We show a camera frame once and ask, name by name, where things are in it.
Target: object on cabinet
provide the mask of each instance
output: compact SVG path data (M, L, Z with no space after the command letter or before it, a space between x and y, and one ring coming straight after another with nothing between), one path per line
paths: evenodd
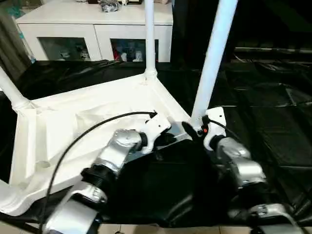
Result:
M101 0L100 5L103 12L117 11L121 6L117 0Z
M124 1L127 1L127 4L141 4L143 0L118 0L120 4L123 4Z
M169 2L169 0L154 0L154 2L167 4Z
M88 0L89 4L99 4L99 0Z

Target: curtain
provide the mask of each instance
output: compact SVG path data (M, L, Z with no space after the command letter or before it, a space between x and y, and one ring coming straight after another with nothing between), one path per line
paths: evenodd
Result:
M17 80L30 66L31 61L14 20L6 11L10 5L9 0L0 2L0 66L12 80Z

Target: glass cabinet door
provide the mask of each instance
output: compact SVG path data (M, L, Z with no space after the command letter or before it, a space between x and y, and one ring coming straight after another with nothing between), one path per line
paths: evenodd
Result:
M145 39L111 39L114 60L143 62L146 60ZM158 61L158 40L155 40Z
M90 61L84 38L48 38L38 40L49 60Z
M145 61L145 25L95 25L103 59ZM170 62L172 26L155 25L155 56Z
M93 25L19 24L19 28L36 60L102 59Z

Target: white plastic bracket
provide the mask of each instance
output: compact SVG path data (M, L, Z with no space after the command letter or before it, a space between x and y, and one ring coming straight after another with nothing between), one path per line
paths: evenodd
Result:
M225 120L224 111L222 107L215 107L215 108L209 109L206 111L206 115L209 117L209 119L217 121L223 124L224 126L226 126L226 120ZM208 133L204 139L204 147L207 150L212 151L212 148L210 148L209 143L214 136L218 136L218 135L226 136L225 129L215 123L210 122L208 124Z
M155 140L160 136L160 134L171 127L168 119L162 115L157 114L151 118L142 129L141 132L145 133L147 136L147 146L143 147L141 152L143 154L150 153L154 148Z

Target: white cabinet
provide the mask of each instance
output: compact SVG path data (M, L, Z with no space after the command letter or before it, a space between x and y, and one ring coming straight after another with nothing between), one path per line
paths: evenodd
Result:
M170 62L171 4L155 3L154 18L156 59ZM97 4L52 0L17 23L37 60L145 59L144 4L103 13Z
M145 60L144 25L95 25L103 59L118 59L122 53L127 61L136 59L136 52ZM155 26L155 52L159 62L170 62L172 26Z

